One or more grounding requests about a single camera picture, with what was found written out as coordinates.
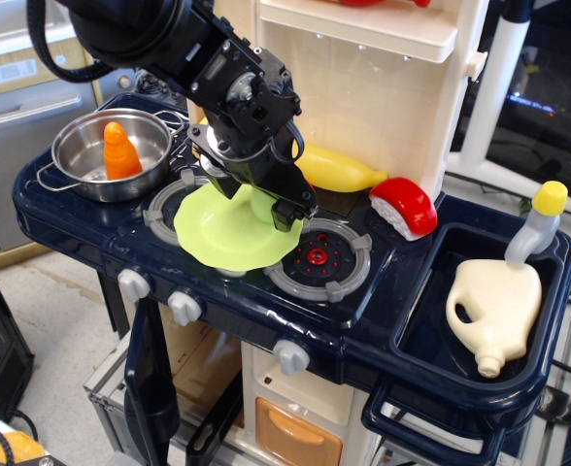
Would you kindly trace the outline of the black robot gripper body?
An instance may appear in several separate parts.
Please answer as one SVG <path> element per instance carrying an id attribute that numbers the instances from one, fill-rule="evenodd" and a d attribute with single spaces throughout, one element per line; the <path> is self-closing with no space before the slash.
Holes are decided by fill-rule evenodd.
<path id="1" fill-rule="evenodd" d="M 220 169 L 242 185 L 248 184 L 260 189 L 276 201 L 282 198 L 300 204 L 309 202 L 310 215 L 307 218 L 317 213 L 315 190 L 306 181 L 302 171 L 292 162 L 278 160 L 270 146 L 252 155 L 238 158 L 234 155 L 233 148 L 219 140 L 214 129 L 208 124 L 191 125 L 187 136 L 201 152 L 199 166 L 205 176 L 207 169 Z"/>

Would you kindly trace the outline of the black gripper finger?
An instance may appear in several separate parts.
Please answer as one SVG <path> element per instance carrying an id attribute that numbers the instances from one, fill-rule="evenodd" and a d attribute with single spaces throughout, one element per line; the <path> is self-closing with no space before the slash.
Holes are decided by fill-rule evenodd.
<path id="1" fill-rule="evenodd" d="M 207 169 L 206 176 L 211 180 L 217 191 L 227 199 L 232 199 L 242 185 L 233 176 L 220 169 Z"/>
<path id="2" fill-rule="evenodd" d="M 310 203 L 300 204 L 279 198 L 271 207 L 271 215 L 278 231 L 289 232 L 295 221 L 310 215 Z"/>

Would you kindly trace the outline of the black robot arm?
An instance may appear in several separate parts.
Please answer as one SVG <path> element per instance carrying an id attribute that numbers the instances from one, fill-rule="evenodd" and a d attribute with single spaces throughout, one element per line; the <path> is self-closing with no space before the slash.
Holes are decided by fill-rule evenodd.
<path id="1" fill-rule="evenodd" d="M 71 24 L 94 63 L 64 69 L 46 39 L 46 4 L 26 4 L 27 29 L 45 66 L 71 83 L 116 68 L 141 68 L 200 107 L 208 122 L 187 135 L 200 165 L 227 198 L 249 184 L 270 196 L 274 226 L 287 232 L 318 208 L 295 162 L 304 151 L 294 123 L 301 99 L 286 66 L 269 50 L 238 37 L 211 1 L 66 1 Z"/>

